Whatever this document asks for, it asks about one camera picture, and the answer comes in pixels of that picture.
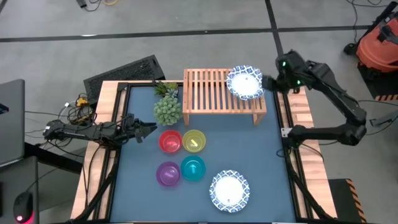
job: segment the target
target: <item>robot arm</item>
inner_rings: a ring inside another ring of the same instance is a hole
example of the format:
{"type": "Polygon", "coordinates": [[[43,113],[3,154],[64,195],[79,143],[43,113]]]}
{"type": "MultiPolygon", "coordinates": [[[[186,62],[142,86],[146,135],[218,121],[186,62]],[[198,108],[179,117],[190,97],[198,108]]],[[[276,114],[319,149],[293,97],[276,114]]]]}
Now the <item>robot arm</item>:
{"type": "Polygon", "coordinates": [[[334,128],[306,128],[295,125],[286,133],[292,147],[299,146],[306,139],[337,140],[342,144],[355,146],[366,134],[366,112],[358,102],[349,96],[336,82],[335,75],[325,63],[304,61],[295,51],[281,55],[276,59],[279,71],[277,79],[264,76],[262,87],[270,91],[294,93],[301,86],[307,86],[322,92],[341,111],[346,123],[334,128]]]}
{"type": "Polygon", "coordinates": [[[65,124],[60,120],[47,123],[43,132],[46,140],[63,140],[65,138],[77,138],[97,142],[102,146],[119,146],[130,138],[136,138],[138,143],[141,138],[146,138],[157,128],[156,123],[145,123],[134,119],[133,114],[127,114],[120,122],[105,122],[82,127],[72,124],[65,124]]]}

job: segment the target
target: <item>plastic bowl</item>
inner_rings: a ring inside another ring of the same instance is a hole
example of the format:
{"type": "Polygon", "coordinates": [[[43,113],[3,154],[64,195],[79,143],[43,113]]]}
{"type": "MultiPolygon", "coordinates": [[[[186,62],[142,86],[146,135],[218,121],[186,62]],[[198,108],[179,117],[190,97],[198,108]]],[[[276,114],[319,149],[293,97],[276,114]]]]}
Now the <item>plastic bowl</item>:
{"type": "Polygon", "coordinates": [[[175,162],[164,162],[156,170],[156,180],[164,187],[173,187],[180,180],[180,168],[175,162]]]}
{"type": "Polygon", "coordinates": [[[178,131],[167,130],[160,135],[159,146],[167,153],[177,152],[181,147],[181,135],[178,131]]]}
{"type": "Polygon", "coordinates": [[[184,134],[182,145],[188,152],[199,152],[206,145],[206,137],[199,130],[190,130],[184,134]]]}
{"type": "Polygon", "coordinates": [[[198,156],[188,156],[181,163],[182,176],[191,181],[200,180],[206,172],[205,162],[198,156]]]}

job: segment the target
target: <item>wooden rack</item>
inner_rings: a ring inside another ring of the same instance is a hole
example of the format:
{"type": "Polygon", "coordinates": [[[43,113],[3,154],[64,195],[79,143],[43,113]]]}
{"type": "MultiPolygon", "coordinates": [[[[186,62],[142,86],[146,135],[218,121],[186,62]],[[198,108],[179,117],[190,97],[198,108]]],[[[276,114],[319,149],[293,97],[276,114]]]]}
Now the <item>wooden rack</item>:
{"type": "Polygon", "coordinates": [[[241,100],[226,87],[230,69],[185,69],[183,77],[183,118],[189,125],[190,114],[253,114],[254,125],[266,115],[264,96],[241,100]]]}

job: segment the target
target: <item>white plate with blue pattern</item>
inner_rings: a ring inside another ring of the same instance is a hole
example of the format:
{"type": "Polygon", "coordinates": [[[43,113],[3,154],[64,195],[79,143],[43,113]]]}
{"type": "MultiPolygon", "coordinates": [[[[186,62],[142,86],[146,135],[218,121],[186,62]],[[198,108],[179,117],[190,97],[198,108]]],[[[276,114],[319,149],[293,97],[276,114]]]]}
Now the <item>white plate with blue pattern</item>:
{"type": "Polygon", "coordinates": [[[235,170],[223,170],[213,177],[209,189],[211,202],[224,212],[242,210],[249,201],[248,181],[235,170]]]}
{"type": "Polygon", "coordinates": [[[230,92],[242,100],[250,100],[262,96],[264,90],[261,82],[261,71],[250,65],[234,67],[226,78],[226,86],[230,92]]]}

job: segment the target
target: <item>yellow connector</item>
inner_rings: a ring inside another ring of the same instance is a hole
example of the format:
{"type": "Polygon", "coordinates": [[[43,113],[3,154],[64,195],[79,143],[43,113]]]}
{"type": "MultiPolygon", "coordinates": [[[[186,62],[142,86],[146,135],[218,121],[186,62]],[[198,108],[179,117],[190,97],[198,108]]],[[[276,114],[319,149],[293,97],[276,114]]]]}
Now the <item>yellow connector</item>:
{"type": "Polygon", "coordinates": [[[86,105],[88,105],[88,101],[86,99],[84,99],[83,97],[80,97],[79,99],[77,99],[77,102],[76,102],[77,107],[82,107],[82,106],[86,106],[86,105]]]}

